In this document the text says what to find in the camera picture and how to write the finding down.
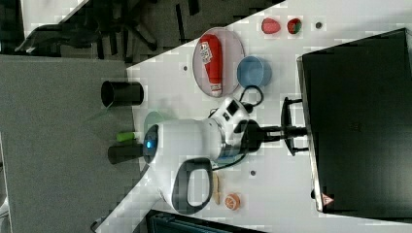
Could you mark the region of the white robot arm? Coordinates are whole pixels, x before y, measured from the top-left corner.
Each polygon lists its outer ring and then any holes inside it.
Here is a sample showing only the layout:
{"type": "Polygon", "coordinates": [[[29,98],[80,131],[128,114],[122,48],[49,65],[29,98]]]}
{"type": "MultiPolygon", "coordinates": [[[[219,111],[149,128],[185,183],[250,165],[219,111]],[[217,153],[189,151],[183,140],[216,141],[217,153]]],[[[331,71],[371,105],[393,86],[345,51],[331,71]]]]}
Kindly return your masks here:
{"type": "Polygon", "coordinates": [[[173,210],[193,215],[207,206],[213,193],[214,162],[223,168],[235,157],[259,150],[263,143],[288,141],[307,134],[304,127],[289,121],[261,127],[250,119],[251,104],[232,97],[205,119],[170,119],[152,125],[145,134],[143,155],[154,171],[160,196],[173,210]],[[189,201],[189,184],[194,172],[203,172],[200,193],[205,200],[189,201]]]}

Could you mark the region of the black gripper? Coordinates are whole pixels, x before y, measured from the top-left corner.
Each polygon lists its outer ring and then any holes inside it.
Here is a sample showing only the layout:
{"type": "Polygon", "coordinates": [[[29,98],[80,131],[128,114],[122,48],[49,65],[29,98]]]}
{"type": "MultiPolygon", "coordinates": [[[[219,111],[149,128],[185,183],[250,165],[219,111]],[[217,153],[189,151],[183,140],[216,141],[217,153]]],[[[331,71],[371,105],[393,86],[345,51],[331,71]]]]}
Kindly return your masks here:
{"type": "Polygon", "coordinates": [[[307,134],[305,127],[297,126],[268,126],[266,130],[269,132],[280,132],[283,136],[268,136],[256,121],[250,120],[242,137],[240,152],[256,152],[263,143],[282,140],[285,143],[291,142],[293,137],[285,136],[305,136],[307,134]]]}

